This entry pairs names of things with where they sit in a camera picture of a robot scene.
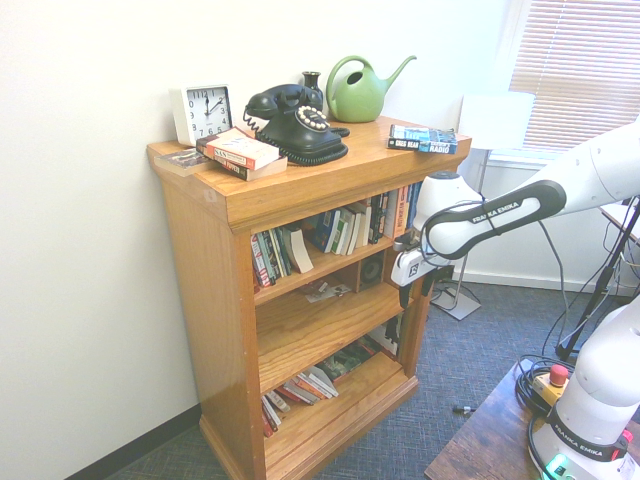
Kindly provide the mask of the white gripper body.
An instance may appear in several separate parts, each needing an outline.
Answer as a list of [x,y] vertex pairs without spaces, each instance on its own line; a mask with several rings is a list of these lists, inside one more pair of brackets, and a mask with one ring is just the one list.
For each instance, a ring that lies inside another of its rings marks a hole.
[[441,267],[441,257],[437,254],[423,255],[419,249],[399,253],[393,263],[391,280],[404,287],[430,271]]

